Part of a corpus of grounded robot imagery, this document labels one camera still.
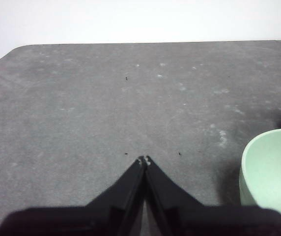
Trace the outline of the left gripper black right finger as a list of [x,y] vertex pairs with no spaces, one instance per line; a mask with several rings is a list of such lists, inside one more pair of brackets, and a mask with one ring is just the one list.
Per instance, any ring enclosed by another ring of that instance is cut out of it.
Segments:
[[281,214],[258,206],[206,206],[174,183],[150,156],[146,202],[164,236],[281,236]]

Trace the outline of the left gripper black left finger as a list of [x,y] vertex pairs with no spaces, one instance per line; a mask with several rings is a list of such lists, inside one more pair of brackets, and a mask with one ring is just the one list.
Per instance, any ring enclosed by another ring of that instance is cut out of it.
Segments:
[[10,213],[0,236],[129,236],[141,229],[144,157],[85,206],[32,207]]

